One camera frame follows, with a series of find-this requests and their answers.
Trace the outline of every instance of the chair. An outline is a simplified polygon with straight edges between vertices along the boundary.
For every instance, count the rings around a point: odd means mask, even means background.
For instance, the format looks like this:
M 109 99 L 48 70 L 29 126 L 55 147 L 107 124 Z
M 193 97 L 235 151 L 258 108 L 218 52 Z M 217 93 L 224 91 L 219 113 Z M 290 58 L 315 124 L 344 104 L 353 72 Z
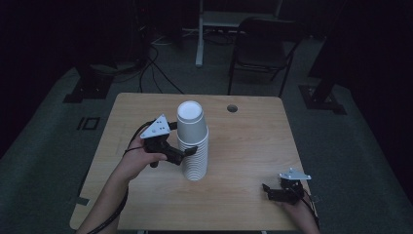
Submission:
M 277 19 L 247 18 L 237 30 L 234 52 L 229 69 L 228 95 L 234 77 L 234 70 L 250 70 L 259 72 L 275 72 L 285 69 L 279 98 L 285 86 L 291 67 L 293 54 L 305 36 L 301 23 Z

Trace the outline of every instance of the stack of white cups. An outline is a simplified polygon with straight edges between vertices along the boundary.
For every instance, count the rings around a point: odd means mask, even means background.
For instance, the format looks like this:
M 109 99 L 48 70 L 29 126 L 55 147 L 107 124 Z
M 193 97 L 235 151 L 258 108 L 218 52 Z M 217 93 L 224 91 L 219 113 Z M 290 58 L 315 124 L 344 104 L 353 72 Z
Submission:
M 182 102 L 177 110 L 177 138 L 180 150 L 198 146 L 194 155 L 185 157 L 182 172 L 189 180 L 207 173 L 208 128 L 203 108 L 193 100 Z

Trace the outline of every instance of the wooden table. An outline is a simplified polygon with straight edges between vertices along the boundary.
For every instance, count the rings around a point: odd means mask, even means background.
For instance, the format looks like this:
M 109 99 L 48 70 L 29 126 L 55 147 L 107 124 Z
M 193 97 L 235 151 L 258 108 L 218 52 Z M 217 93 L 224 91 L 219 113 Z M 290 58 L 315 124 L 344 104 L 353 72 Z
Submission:
M 279 173 L 290 167 L 303 172 L 297 148 L 277 97 L 230 97 L 119 94 L 110 113 L 70 221 L 77 229 L 100 189 L 120 161 L 134 132 L 165 114 L 176 121 L 178 105 L 195 100 L 209 128 L 208 168 L 198 181 L 186 179 L 181 167 L 161 162 L 131 182 L 119 229 L 133 230 L 291 230 L 294 224 L 262 183 L 280 188 Z M 235 113 L 227 106 L 238 107 Z M 177 147 L 176 131 L 168 142 Z

